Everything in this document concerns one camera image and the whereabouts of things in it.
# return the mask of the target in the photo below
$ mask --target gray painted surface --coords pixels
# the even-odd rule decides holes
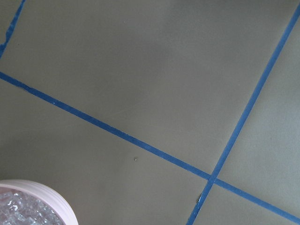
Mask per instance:
[[[18,6],[2,4],[0,40]],[[211,173],[297,4],[31,0],[0,71]],[[299,29],[220,174],[298,217]],[[205,180],[10,84],[0,90],[0,179],[49,185],[80,224],[185,224]],[[220,222],[290,224],[214,187],[195,224]]]

